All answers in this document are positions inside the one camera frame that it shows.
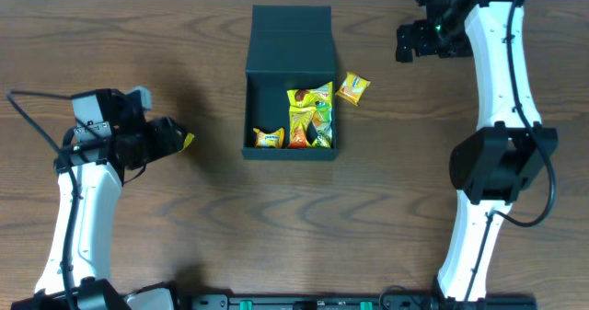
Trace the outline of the yellow orange snack packet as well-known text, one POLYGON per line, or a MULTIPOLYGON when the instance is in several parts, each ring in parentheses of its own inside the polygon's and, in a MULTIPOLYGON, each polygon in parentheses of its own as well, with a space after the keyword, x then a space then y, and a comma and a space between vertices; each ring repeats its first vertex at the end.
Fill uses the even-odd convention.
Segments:
POLYGON ((315 107, 289 108, 289 149, 304 149, 311 146, 306 134, 315 112, 315 107))

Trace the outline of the yellow Julie's peanut butter packet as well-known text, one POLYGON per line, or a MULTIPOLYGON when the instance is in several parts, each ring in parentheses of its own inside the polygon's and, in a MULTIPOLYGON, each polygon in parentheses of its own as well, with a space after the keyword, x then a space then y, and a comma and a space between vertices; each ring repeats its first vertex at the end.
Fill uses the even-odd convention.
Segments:
POLYGON ((254 128, 253 131, 255 133, 255 147, 274 149, 281 149, 283 147, 284 128, 280 128, 274 132, 264 132, 259 128, 254 128))

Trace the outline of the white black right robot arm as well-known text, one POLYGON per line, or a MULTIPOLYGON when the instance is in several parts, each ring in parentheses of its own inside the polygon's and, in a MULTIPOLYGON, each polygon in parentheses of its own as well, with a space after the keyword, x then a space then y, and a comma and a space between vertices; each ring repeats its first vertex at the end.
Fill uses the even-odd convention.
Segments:
POLYGON ((528 81, 523 43, 525 0, 416 0, 426 16, 397 31, 396 58, 470 57, 479 114, 475 132, 449 158, 456 220, 445 261, 429 295, 383 295, 382 304, 420 309, 534 309, 522 294, 490 295, 486 277, 503 223, 540 172, 555 189, 555 129, 545 127, 528 81))

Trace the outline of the black gift box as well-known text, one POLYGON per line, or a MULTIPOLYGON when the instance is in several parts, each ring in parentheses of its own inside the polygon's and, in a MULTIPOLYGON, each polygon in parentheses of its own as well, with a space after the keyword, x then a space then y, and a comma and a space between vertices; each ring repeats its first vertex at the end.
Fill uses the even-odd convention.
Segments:
POLYGON ((331 148, 257 148, 258 128, 289 129, 291 89, 314 89, 337 78, 337 58, 328 6, 253 6, 245 67, 246 106, 242 155, 249 160, 329 161, 331 148))

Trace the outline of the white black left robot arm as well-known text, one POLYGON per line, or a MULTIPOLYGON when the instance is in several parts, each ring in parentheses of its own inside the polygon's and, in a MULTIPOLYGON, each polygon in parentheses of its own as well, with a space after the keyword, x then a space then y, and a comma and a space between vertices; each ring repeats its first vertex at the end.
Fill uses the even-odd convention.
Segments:
POLYGON ((14 309, 178 309, 176 286, 162 282, 123 295, 110 282, 110 247, 125 170, 188 147, 194 136, 171 118, 121 127, 80 121, 55 162, 59 212, 50 256, 32 297, 14 309))

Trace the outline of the yellow Apollo cake packet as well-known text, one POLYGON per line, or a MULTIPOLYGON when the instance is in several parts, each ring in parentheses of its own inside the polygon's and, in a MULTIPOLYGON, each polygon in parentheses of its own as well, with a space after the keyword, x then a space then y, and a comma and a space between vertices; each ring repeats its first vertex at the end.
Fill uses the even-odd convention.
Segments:
POLYGON ((305 108, 319 105, 332 105, 333 83, 314 89, 291 89, 287 91, 289 103, 293 107, 305 108))
POLYGON ((188 133, 184 139, 184 143, 183 143, 183 147, 182 150, 185 150, 186 148, 188 148, 191 144, 191 142, 194 139, 194 135, 192 133, 188 133))

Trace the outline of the yellow Le-mond biscuit packet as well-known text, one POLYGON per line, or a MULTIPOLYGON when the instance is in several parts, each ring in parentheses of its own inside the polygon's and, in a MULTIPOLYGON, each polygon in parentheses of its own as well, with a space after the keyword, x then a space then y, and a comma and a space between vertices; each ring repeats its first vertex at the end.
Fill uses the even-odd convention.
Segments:
POLYGON ((357 106, 364 91, 371 85, 367 80, 356 73, 347 72, 340 88, 335 93, 336 96, 357 106))

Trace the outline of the green yellow snack packet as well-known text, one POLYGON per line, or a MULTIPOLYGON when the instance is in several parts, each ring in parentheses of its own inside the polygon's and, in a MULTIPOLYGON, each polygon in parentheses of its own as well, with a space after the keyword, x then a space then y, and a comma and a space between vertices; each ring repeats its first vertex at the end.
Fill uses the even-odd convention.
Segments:
POLYGON ((312 143, 316 148, 331 148, 332 143, 332 107, 330 104, 317 105, 317 109, 312 119, 316 131, 316 138, 312 143))

